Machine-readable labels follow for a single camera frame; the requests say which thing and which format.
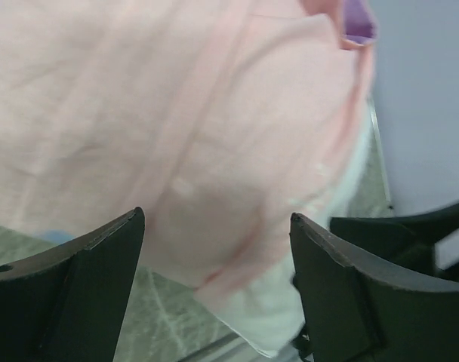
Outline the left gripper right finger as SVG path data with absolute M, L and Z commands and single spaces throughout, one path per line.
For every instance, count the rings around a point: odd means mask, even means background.
M 316 361 L 459 361 L 459 283 L 401 267 L 291 216 Z

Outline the pink purple Elsa pillowcase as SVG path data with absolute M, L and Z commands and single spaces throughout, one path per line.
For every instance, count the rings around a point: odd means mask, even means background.
M 0 1 L 0 225 L 86 233 L 219 299 L 326 219 L 365 160 L 365 1 Z

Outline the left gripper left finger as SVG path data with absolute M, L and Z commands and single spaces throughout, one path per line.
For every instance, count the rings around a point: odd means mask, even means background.
M 137 207 L 86 235 L 0 265 L 0 361 L 113 360 L 144 229 Z

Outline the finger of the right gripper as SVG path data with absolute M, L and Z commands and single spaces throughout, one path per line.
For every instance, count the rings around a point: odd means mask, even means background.
M 436 244 L 459 229 L 459 202 L 413 216 L 334 217 L 330 232 L 401 267 L 459 282 L 459 261 L 436 264 Z

